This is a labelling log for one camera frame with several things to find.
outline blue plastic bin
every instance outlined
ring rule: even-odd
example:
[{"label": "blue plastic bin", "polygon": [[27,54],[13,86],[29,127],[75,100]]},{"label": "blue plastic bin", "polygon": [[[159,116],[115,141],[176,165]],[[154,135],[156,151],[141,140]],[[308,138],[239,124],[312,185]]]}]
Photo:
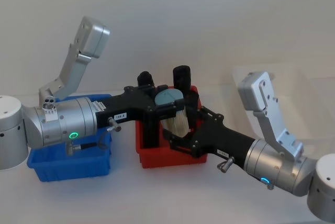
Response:
[{"label": "blue plastic bin", "polygon": [[[70,96],[65,100],[79,97],[88,97],[95,101],[109,94]],[[106,128],[98,129],[94,136],[76,139],[74,144],[97,142]],[[41,149],[32,149],[29,153],[27,165],[35,170],[38,179],[42,182],[71,180],[74,178],[97,177],[109,174],[110,164],[110,134],[106,134],[103,140],[108,149],[99,147],[87,148],[68,156],[65,151],[65,143],[51,145]]]}]

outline white wall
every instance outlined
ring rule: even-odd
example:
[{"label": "white wall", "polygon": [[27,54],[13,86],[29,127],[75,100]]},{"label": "white wall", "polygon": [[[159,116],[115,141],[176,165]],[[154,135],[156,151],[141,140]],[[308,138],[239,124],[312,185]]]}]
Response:
[{"label": "white wall", "polygon": [[235,64],[293,61],[335,76],[334,0],[0,0],[0,93],[34,94],[58,76],[83,15],[112,31],[79,91],[135,85],[150,71],[172,83],[192,68],[197,85],[229,82]]}]

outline red plastic bin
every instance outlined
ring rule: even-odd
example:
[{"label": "red plastic bin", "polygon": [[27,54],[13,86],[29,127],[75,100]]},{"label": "red plastic bin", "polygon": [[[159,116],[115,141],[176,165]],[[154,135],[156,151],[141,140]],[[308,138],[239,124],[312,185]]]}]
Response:
[{"label": "red plastic bin", "polygon": [[[198,92],[197,87],[192,86],[191,90]],[[162,126],[160,126],[160,147],[143,148],[143,128],[142,123],[136,121],[136,152],[140,156],[143,168],[164,167],[173,165],[201,164],[207,161],[207,155],[196,159],[189,154],[170,149],[169,142],[163,138]]]}]

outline brush bristles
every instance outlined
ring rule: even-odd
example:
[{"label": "brush bristles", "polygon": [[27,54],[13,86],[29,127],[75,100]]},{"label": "brush bristles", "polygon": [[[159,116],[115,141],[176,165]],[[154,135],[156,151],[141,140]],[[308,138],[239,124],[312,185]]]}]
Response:
[{"label": "brush bristles", "polygon": [[172,132],[174,135],[181,138],[184,137],[189,131],[186,111],[178,111],[174,118],[162,120],[162,125],[164,129]]}]

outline white label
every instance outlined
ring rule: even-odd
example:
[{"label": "white label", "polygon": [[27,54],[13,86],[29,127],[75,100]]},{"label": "white label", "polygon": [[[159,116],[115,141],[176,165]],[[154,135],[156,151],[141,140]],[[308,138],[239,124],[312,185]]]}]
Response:
[{"label": "white label", "polygon": [[44,115],[46,116],[46,122],[58,120],[57,109],[54,107],[51,110],[43,109]]},{"label": "white label", "polygon": [[226,157],[226,158],[229,158],[229,154],[227,153],[227,152],[222,152],[222,151],[220,151],[219,149],[218,149],[218,154],[220,154],[221,156],[223,156],[223,157]]},{"label": "white label", "polygon": [[106,109],[106,106],[98,101],[92,102],[92,107],[94,112],[99,113],[100,111],[104,111]]},{"label": "white label", "polygon": [[124,118],[127,118],[127,113],[121,113],[121,114],[118,114],[118,115],[114,116],[114,120],[120,120],[120,119],[124,119]]}]

